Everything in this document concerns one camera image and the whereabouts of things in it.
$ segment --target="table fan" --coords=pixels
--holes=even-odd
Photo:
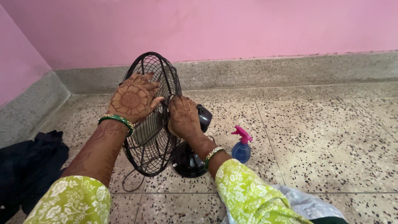
[[[172,163],[182,177],[199,177],[206,173],[203,162],[189,144],[171,134],[167,126],[168,104],[173,96],[181,96],[177,70],[160,54],[147,52],[134,61],[123,81],[133,73],[150,72],[154,72],[154,76],[149,81],[159,82],[155,97],[162,96],[164,101],[144,121],[135,124],[135,132],[124,141],[123,150],[135,170],[144,176],[156,176]],[[200,104],[197,108],[201,129],[206,132],[212,114]]]

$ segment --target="green bangle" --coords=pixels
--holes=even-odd
[[[117,120],[117,121],[120,121],[123,124],[125,124],[129,128],[129,134],[127,135],[127,137],[130,137],[134,133],[133,124],[131,122],[129,122],[129,120],[127,120],[126,118],[124,118],[122,116],[119,116],[116,114],[104,114],[104,115],[102,115],[102,117],[100,117],[98,119],[98,125],[100,125],[100,123],[103,120]]]
[[[211,157],[216,154],[219,151],[225,151],[225,148],[218,146],[215,149],[213,149],[213,151],[211,151],[207,156],[206,156],[206,160],[205,160],[205,169],[207,169],[209,167],[209,161],[211,159]]]

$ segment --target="green floral sleeve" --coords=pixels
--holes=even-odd
[[[36,204],[25,224],[108,222],[111,197],[99,181],[84,176],[57,180]]]
[[[237,223],[308,223],[291,210],[286,197],[236,159],[225,161],[216,174],[219,195]]]

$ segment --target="wire grille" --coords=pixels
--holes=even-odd
[[[177,70],[158,53],[147,52],[139,56],[127,71],[123,81],[138,72],[155,73],[149,82],[159,82],[160,89],[155,97],[162,96],[165,100],[146,120],[135,124],[135,133],[126,138],[123,150],[139,173],[153,177],[170,164],[171,153],[181,142],[181,139],[172,135],[167,129],[169,120],[167,105],[172,96],[181,95],[181,87]]]

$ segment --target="blue bottle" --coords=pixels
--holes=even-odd
[[[240,141],[232,148],[232,157],[239,160],[241,163],[245,163],[250,159],[251,148],[248,144],[249,141],[253,141],[250,135],[238,125],[235,126],[236,131],[232,132],[233,135],[240,135]]]

